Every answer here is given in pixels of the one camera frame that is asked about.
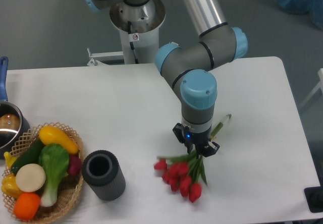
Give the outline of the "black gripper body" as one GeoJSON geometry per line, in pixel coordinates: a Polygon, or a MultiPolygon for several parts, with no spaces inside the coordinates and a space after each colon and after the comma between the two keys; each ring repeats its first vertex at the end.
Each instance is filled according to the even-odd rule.
{"type": "Polygon", "coordinates": [[[187,126],[184,127],[180,123],[173,127],[175,136],[187,148],[187,153],[191,153],[193,146],[195,146],[197,155],[204,157],[215,155],[220,148],[217,143],[210,140],[210,131],[211,127],[204,132],[193,133],[187,126]]]}

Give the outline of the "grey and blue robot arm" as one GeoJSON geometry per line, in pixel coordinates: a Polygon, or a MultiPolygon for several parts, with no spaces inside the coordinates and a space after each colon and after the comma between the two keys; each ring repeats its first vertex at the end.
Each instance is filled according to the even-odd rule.
{"type": "Polygon", "coordinates": [[[110,10],[119,31],[120,56],[126,64],[154,63],[181,102],[182,119],[173,132],[197,156],[216,154],[211,126],[218,95],[211,70],[243,57],[248,50],[245,33],[230,27],[217,0],[183,0],[199,42],[182,49],[174,42],[159,45],[159,28],[166,12],[161,0],[85,0],[94,11],[110,10]]]}

